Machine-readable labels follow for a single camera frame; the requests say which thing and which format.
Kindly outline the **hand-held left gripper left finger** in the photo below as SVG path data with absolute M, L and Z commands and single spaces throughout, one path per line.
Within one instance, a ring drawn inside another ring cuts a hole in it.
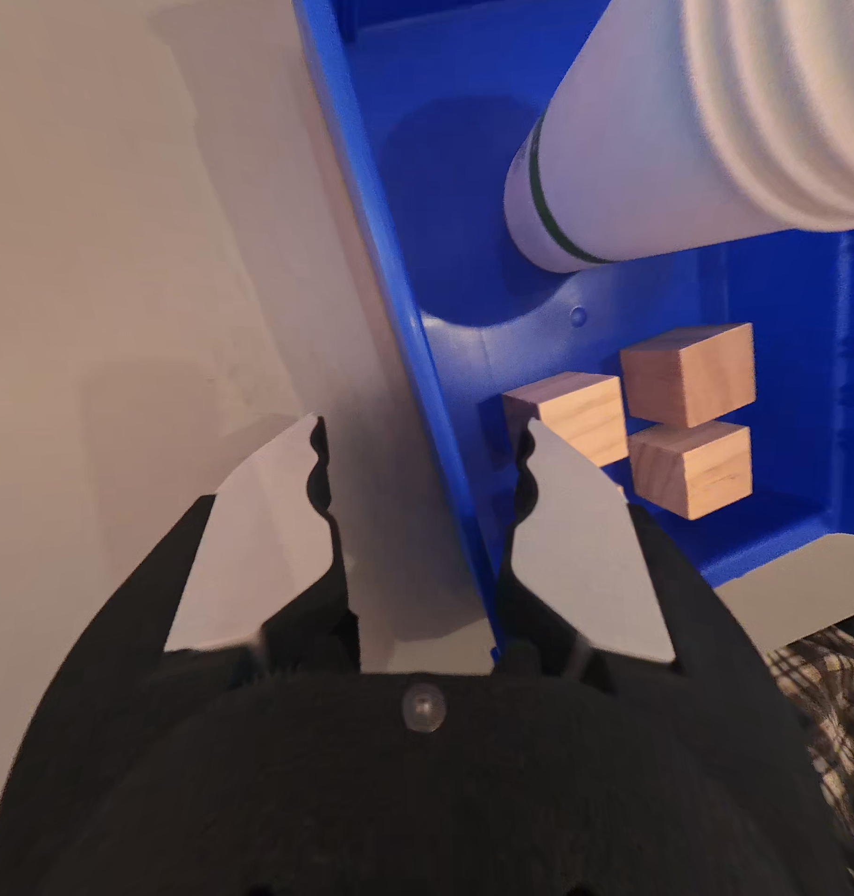
M 243 461 L 216 491 L 167 651 L 243 647 L 291 670 L 335 639 L 361 669 L 339 528 L 330 511 L 325 420 L 309 414 Z

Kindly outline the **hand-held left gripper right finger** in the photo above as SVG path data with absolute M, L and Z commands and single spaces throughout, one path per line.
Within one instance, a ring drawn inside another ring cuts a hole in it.
M 601 653 L 676 659 L 627 500 L 539 420 L 522 432 L 495 611 L 507 641 L 536 648 L 546 676 L 581 676 Z

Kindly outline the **wooden cube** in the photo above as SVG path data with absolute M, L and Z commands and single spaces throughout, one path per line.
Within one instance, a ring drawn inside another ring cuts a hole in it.
M 750 322 L 668 330 L 622 349 L 620 362 L 636 419 L 693 428 L 757 398 Z
M 695 521 L 753 492 L 747 426 L 713 420 L 680 429 L 657 424 L 628 437 L 636 495 Z
M 540 420 L 599 467 L 629 454 L 621 379 L 564 372 L 501 395 L 514 454 L 530 420 Z

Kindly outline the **blue plastic bin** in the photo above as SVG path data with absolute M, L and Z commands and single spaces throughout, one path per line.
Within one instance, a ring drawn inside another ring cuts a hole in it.
M 789 231 L 545 273 L 515 249 L 505 174 L 605 2 L 294 2 L 302 49 L 476 588 L 493 585 L 517 470 L 500 395 L 680 326 L 750 322 L 754 492 L 698 521 L 649 505 L 764 649 L 854 615 L 850 574 L 763 574 L 854 547 L 854 230 Z M 762 568 L 763 574 L 755 570 Z

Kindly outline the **white paper cup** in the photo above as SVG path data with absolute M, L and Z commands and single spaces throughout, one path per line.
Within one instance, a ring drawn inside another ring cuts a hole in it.
M 854 230 L 854 1 L 610 2 L 503 209 L 551 273 Z

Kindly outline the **person's plaid shirt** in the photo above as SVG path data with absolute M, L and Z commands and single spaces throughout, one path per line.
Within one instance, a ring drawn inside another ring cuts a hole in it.
M 854 881 L 854 636 L 832 625 L 764 654 L 797 711 Z

